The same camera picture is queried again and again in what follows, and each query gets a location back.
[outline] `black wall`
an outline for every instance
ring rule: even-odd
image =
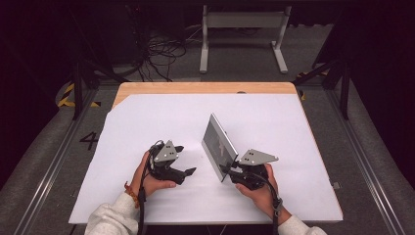
[[[55,96],[70,64],[57,21],[38,3],[0,4],[0,187],[58,111]]]
[[[352,64],[352,79],[402,174],[415,188],[415,27],[413,9],[378,6],[368,42]]]

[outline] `human hand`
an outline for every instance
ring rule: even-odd
[[[143,160],[141,161],[141,163],[138,165],[137,169],[134,172],[134,176],[132,178],[130,187],[132,189],[132,192],[135,193],[135,195],[138,195],[138,191],[140,189],[140,183],[141,183],[141,176],[143,175],[143,171],[146,170],[146,174],[149,173],[146,167],[146,162],[149,157],[150,157],[150,153],[147,151],[143,156]],[[176,187],[176,183],[170,180],[158,180],[158,179],[155,179],[151,174],[148,174],[144,178],[143,187],[146,190],[146,197],[148,198],[159,189]]]
[[[274,171],[272,170],[271,164],[265,164],[266,172],[268,173],[268,181],[275,189],[275,192],[278,194],[278,184],[274,177]],[[250,190],[243,184],[236,184],[236,188],[246,197],[251,198],[261,211],[266,213],[271,219],[273,218],[274,208],[273,208],[273,198],[269,186],[265,184],[259,189]],[[285,222],[290,218],[291,214],[285,209],[281,209],[281,214],[278,217],[278,224]]]

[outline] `white paper sheet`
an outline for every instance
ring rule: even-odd
[[[272,163],[285,207],[306,221],[340,221],[343,213],[296,94],[131,95],[107,115],[98,147],[69,223],[86,223],[103,203],[113,203],[142,156],[158,140],[184,146],[172,167],[196,167],[182,185],[152,195],[147,224],[268,223],[239,193],[223,183],[202,148],[215,113],[240,156],[256,149]]]

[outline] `number 4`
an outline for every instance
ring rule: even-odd
[[[94,131],[92,131],[87,136],[85,136],[82,139],[80,139],[79,142],[89,142],[88,150],[91,150],[92,149],[92,145],[94,144],[94,142],[98,142],[98,139],[95,139],[95,136],[97,136],[97,133],[95,133]]]

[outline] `table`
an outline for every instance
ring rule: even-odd
[[[184,146],[172,167],[197,169],[182,185],[148,199],[146,224],[270,223],[229,177],[217,179],[201,144],[211,112],[241,156],[248,148],[277,153],[280,161],[271,164],[291,212],[305,221],[343,220],[292,83],[128,82],[107,115],[69,223],[86,223],[100,204],[112,203],[161,138]]]

